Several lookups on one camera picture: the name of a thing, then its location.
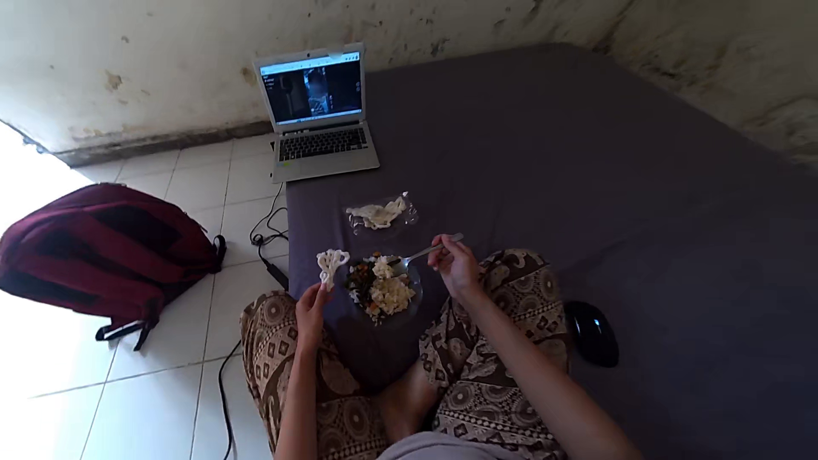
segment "video on screen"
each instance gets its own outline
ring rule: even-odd
[[[276,122],[296,122],[361,109],[358,61],[264,75]]]

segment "right hand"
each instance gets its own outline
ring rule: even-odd
[[[432,246],[440,243],[443,243],[443,248],[429,253],[427,264],[440,273],[449,294],[465,304],[470,296],[483,292],[477,279],[477,259],[468,246],[452,241],[450,235],[437,235],[432,240]]]

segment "plastic bag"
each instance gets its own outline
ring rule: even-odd
[[[346,205],[342,209],[355,235],[364,232],[397,233],[407,225],[417,223],[417,209],[409,200],[409,192],[386,196],[367,203]]]

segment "brown patterned pants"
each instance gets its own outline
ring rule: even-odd
[[[504,250],[480,263],[483,289],[544,353],[568,369],[566,329],[556,280],[533,252]],[[241,315],[250,393],[275,450],[298,332],[295,300],[261,295]],[[565,458],[564,451],[506,371],[469,315],[449,299],[420,338],[420,360],[442,399],[434,430],[497,444],[524,458]],[[341,363],[328,335],[318,350],[318,457],[376,458],[388,446],[374,401]]]

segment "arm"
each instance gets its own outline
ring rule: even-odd
[[[276,446],[276,460],[317,458],[317,428],[315,422],[315,379],[318,344],[324,325],[323,306],[326,302],[326,286],[310,286],[295,305],[295,321],[299,337],[295,346],[293,367],[281,429]]]
[[[433,244],[438,242],[445,245],[445,250],[429,255],[429,265],[441,273],[452,297],[469,312],[569,457],[641,458],[608,414],[551,363],[483,292],[471,250],[445,235],[435,237]]]

